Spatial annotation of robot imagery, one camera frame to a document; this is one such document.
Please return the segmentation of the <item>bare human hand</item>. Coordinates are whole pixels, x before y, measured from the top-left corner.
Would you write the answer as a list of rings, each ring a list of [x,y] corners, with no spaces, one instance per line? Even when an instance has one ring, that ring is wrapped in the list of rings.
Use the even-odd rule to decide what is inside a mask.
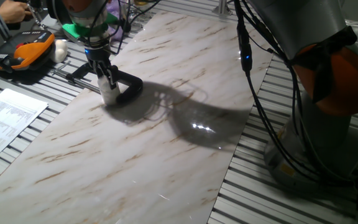
[[[33,18],[26,3],[11,0],[6,0],[1,4],[0,15],[6,24],[16,24]]]

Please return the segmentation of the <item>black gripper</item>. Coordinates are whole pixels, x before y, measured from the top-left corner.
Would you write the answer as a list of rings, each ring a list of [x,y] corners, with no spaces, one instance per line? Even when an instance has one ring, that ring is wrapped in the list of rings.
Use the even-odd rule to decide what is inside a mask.
[[[119,70],[115,65],[110,65],[110,46],[109,44],[101,44],[96,46],[84,45],[85,55],[91,63],[93,70],[96,72],[98,79],[108,77],[109,88],[111,90],[117,87],[119,80]]]

